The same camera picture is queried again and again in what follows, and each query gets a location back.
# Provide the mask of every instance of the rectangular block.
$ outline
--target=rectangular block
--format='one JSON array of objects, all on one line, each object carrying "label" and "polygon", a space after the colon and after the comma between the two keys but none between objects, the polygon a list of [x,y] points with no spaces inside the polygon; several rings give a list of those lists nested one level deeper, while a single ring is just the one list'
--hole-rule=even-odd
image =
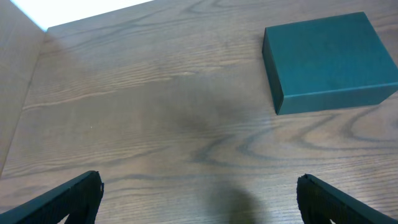
[{"label": "rectangular block", "polygon": [[277,114],[376,105],[398,90],[363,12],[267,27],[262,55]]}]

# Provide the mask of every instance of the black plastic part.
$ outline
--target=black plastic part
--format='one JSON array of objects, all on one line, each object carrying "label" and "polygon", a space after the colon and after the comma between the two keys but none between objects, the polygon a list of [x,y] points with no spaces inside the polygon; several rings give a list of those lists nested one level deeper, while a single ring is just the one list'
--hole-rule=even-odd
[{"label": "black plastic part", "polygon": [[298,178],[297,203],[305,224],[398,224],[310,174]]},{"label": "black plastic part", "polygon": [[66,224],[92,224],[104,194],[97,171],[88,171],[68,182],[0,214],[2,224],[56,224],[67,215]]}]

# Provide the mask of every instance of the wood grain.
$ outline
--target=wood grain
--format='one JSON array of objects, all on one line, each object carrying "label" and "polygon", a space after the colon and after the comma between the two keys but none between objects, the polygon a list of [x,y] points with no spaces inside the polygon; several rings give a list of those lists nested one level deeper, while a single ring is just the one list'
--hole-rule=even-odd
[{"label": "wood grain", "polygon": [[0,174],[43,39],[43,31],[13,3],[0,0]]},{"label": "wood grain", "polygon": [[0,209],[98,170],[98,223],[302,223],[311,173],[398,218],[398,94],[276,116],[262,62],[265,27],[356,11],[398,62],[394,0],[156,0],[50,28]]}]

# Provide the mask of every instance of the green box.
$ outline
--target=green box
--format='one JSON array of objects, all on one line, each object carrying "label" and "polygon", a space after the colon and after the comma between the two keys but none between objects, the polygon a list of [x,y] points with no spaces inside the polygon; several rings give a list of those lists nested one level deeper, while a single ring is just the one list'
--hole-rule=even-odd
[{"label": "green box", "polygon": [[363,12],[267,27],[262,56],[277,114],[376,105],[398,90]]}]

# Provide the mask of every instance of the brown wood surface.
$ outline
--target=brown wood surface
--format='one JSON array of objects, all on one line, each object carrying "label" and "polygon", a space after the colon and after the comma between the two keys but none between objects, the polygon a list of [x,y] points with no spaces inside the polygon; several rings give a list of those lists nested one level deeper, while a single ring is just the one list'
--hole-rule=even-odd
[{"label": "brown wood surface", "polygon": [[0,174],[43,39],[44,32],[10,0],[0,0]]},{"label": "brown wood surface", "polygon": [[276,116],[261,57],[267,26],[357,11],[397,63],[396,0],[156,0],[50,28],[0,209],[98,170],[98,223],[302,223],[311,173],[398,218],[398,94]]}]

